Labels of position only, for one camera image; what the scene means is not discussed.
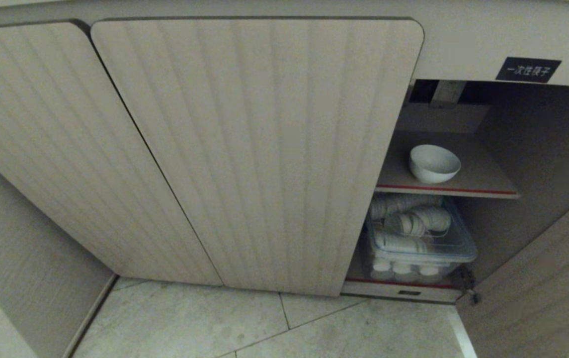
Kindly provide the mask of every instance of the ribbed cabinet door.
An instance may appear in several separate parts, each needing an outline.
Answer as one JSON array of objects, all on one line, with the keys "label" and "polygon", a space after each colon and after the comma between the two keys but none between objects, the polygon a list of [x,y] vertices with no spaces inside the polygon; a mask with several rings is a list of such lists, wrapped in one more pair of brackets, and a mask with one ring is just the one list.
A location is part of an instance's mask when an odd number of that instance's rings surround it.
[{"label": "ribbed cabinet door", "polygon": [[0,172],[118,274],[221,284],[71,23],[0,28]]},{"label": "ribbed cabinet door", "polygon": [[137,20],[91,34],[223,283],[337,295],[420,25]]}]

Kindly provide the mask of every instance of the floor tile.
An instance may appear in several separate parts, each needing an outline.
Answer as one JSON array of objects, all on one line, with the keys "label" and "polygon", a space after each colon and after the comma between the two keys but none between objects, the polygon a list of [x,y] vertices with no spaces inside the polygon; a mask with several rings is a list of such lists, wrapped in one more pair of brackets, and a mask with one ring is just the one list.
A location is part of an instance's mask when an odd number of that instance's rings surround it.
[{"label": "floor tile", "polygon": [[213,358],[286,330],[277,293],[147,281],[112,291],[75,358]]},{"label": "floor tile", "polygon": [[128,288],[130,286],[138,285],[139,283],[150,281],[149,279],[142,279],[142,278],[129,278],[129,277],[119,277],[112,288],[112,291],[116,290],[123,290],[124,288]]},{"label": "floor tile", "polygon": [[341,296],[321,297],[313,295],[282,294],[284,313],[289,327],[295,328],[335,311],[366,301],[366,298]]},{"label": "floor tile", "polygon": [[453,306],[371,299],[237,351],[238,358],[463,358]]}]

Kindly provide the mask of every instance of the plastic storage container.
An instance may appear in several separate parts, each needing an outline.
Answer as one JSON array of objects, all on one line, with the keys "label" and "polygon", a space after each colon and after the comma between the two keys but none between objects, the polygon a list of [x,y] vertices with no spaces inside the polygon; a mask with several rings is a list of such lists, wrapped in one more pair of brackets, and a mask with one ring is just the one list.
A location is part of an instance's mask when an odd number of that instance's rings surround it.
[{"label": "plastic storage container", "polygon": [[391,238],[382,237],[381,220],[372,220],[369,212],[366,217],[368,254],[363,260],[364,272],[377,281],[432,285],[439,283],[461,263],[475,260],[477,247],[454,201],[444,197],[442,207],[452,217],[449,229],[444,233],[427,232],[422,236],[393,234]]}]

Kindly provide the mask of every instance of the cabinet door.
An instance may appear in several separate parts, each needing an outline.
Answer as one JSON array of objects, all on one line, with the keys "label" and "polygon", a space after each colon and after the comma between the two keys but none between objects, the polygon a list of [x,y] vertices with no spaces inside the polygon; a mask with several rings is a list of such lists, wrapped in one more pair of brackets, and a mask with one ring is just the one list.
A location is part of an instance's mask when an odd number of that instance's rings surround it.
[{"label": "cabinet door", "polygon": [[71,23],[0,29],[0,172],[118,274],[221,283]]},{"label": "cabinet door", "polygon": [[337,295],[420,25],[141,20],[91,34],[223,283]]},{"label": "cabinet door", "polygon": [[569,211],[457,302],[479,358],[569,355]]}]

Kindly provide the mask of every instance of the door hinge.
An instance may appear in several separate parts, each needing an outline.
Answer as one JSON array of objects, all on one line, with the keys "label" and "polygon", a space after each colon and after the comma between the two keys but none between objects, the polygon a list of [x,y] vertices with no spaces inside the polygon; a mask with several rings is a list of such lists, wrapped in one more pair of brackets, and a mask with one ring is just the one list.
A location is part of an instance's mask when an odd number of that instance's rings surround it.
[{"label": "door hinge", "polygon": [[452,284],[468,295],[470,303],[476,306],[481,302],[481,295],[475,291],[475,275],[465,265],[457,267],[451,274]]}]

